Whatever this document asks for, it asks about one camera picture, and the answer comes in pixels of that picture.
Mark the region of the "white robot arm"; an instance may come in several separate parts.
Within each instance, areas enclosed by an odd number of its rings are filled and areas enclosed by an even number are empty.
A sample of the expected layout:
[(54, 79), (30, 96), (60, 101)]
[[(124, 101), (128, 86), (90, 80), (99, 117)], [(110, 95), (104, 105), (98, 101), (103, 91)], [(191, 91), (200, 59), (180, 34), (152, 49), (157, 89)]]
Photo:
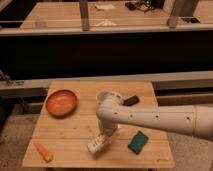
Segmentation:
[(96, 115), (104, 134), (113, 134), (119, 124), (126, 124), (213, 141), (213, 106), (128, 107), (119, 93), (107, 91), (100, 92), (97, 101)]

